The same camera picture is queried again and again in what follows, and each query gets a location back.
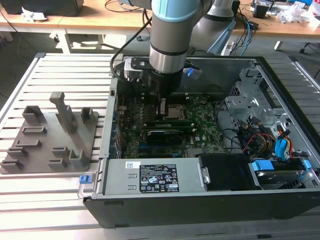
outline cable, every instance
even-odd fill
[[[207,52],[207,51],[201,50],[201,49],[194,50],[193,53],[195,53],[195,52],[204,52],[204,53],[206,53],[206,54],[211,54],[211,55],[215,56],[212,52]]]
[[[320,73],[320,69],[316,72],[316,74],[314,75],[314,79],[318,76],[318,74]]]
[[[151,21],[152,21],[152,17],[150,17],[150,19],[139,29],[139,31],[137,31],[136,34],[133,35],[111,58],[110,70],[111,70],[111,73],[114,74],[118,80],[123,81],[121,77],[115,72],[114,61],[116,57],[126,48],[126,46],[128,46],[134,39],[136,39],[136,37],[148,26],[148,24],[150,24]]]
[[[121,107],[119,108],[120,111],[122,110],[124,104],[125,104],[125,94],[122,93],[122,105],[121,105]]]
[[[314,49],[310,46],[310,43],[308,43],[307,47],[309,47],[312,51],[314,51],[314,52],[316,52],[316,53],[320,54],[320,51],[314,50]]]
[[[0,13],[2,15],[2,17],[4,18],[4,20],[10,25],[10,27],[12,27],[14,29],[15,32],[19,33],[18,30],[11,24],[11,22],[8,21],[8,19],[5,17],[4,13],[2,12],[1,8],[0,8]],[[23,40],[37,53],[37,50],[34,48],[34,46],[32,46],[24,37],[22,37]]]
[[[113,9],[108,8],[107,5],[112,4],[112,3],[118,3],[120,5],[120,8],[122,9],[122,11],[113,10]],[[129,8],[123,7],[122,5],[123,5],[123,3],[121,3],[117,0],[108,0],[104,4],[104,8],[110,12],[113,12],[113,13],[141,13],[142,12],[141,7],[129,9]]]
[[[23,33],[21,33],[21,35],[20,35],[20,37],[19,37],[18,46],[17,46],[17,48],[16,48],[16,54],[18,55],[18,58],[20,59],[21,62],[30,65],[31,62],[24,61],[24,60],[20,57],[20,55],[19,55],[19,47],[20,47],[20,42],[21,42],[21,37],[22,37],[22,36],[23,36]]]
[[[143,23],[143,25],[146,24],[145,18],[147,19],[147,21],[150,20],[149,17],[148,17],[148,14],[147,14],[147,10],[146,10],[146,9],[144,9],[143,12],[142,12],[142,23]],[[151,36],[151,32],[149,31],[149,29],[148,29],[147,27],[145,28],[145,30],[146,30],[146,32],[149,34],[149,36]]]
[[[244,54],[244,52],[247,50],[247,47],[248,47],[248,42],[249,42],[249,37],[250,37],[250,25],[249,25],[249,22],[246,20],[246,24],[248,26],[248,37],[246,38],[246,42],[245,42],[245,45],[244,45],[244,48],[240,54],[240,56],[242,56]]]

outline warning label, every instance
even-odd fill
[[[143,194],[179,192],[176,165],[140,165],[140,192]]]

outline blue tab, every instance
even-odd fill
[[[186,74],[188,77],[190,77],[191,76],[191,74],[193,73],[193,71],[194,71],[194,69],[193,68],[191,68],[190,70],[189,70],[189,72]]]
[[[303,163],[303,165],[304,165],[304,167],[305,167],[306,170],[312,168],[311,163],[309,162],[309,160],[303,160],[302,163]]]
[[[79,179],[80,184],[91,184],[92,176],[91,175],[81,175]]]
[[[288,142],[285,139],[278,139],[275,142],[275,155],[280,158],[283,162],[285,162],[287,159],[285,158],[285,151],[287,148]]]
[[[253,170],[257,171],[273,171],[275,170],[270,160],[256,160],[251,163]]]

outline desk leg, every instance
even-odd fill
[[[283,43],[283,41],[277,41],[274,46],[274,50],[279,51]]]
[[[66,30],[61,28],[61,29],[59,29],[59,31],[57,31],[56,34],[58,35],[59,42],[60,42],[61,48],[62,48],[62,52],[64,54],[70,54],[72,52],[72,49],[71,49],[70,39],[69,39],[69,36],[68,36]]]
[[[98,46],[96,46],[96,49],[101,49],[102,48],[101,44],[105,43],[105,35],[99,34],[98,38],[99,38],[99,41],[98,41]]]
[[[12,42],[14,38],[11,36],[11,33],[9,31],[1,31],[0,36],[2,38],[5,38],[7,42]]]

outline metal slat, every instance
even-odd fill
[[[34,79],[49,79],[54,74],[55,79],[109,79],[110,73],[86,73],[86,72],[36,72],[33,74]]]
[[[63,200],[79,200],[76,192],[68,193],[16,193],[3,194],[0,197],[0,203],[27,203],[39,201],[63,201]]]
[[[109,61],[40,61],[40,67],[108,67]]]
[[[85,210],[82,200],[59,200],[59,201],[29,201],[29,202],[6,202],[0,203],[0,213],[21,211],[50,211],[50,210]]]
[[[79,177],[0,179],[0,193],[77,192]]]
[[[281,80],[283,85],[287,87],[312,87],[312,85],[308,85],[309,82],[305,82],[304,80]]]
[[[48,100],[50,96],[50,92],[23,93],[20,100]],[[108,100],[108,94],[106,93],[66,92],[64,96],[64,100]]]
[[[45,67],[37,67],[36,73],[109,73],[110,67],[101,66],[101,67],[78,67],[78,66],[45,66]]]
[[[65,92],[65,93],[109,93],[110,86],[26,86],[23,88],[24,93],[51,93],[51,92]]]
[[[311,92],[311,93],[308,93],[308,94],[305,94],[305,93],[299,93],[299,92],[294,92],[294,93],[291,93],[290,94],[292,95],[292,97],[295,99],[295,100],[320,100],[320,93],[319,92]]]
[[[88,56],[88,57],[80,57],[74,55],[60,55],[60,56],[45,56],[42,58],[42,61],[71,61],[71,62],[110,62],[112,56]]]
[[[316,93],[316,89],[312,86],[287,86],[286,89],[289,93]]]
[[[27,85],[110,85],[111,84],[111,76],[108,79],[55,79],[55,78],[33,78],[29,79],[26,84]]]
[[[0,224],[0,232],[3,230],[76,229],[80,226],[99,227],[97,220],[88,210],[9,212],[2,213],[1,218],[5,221]]]

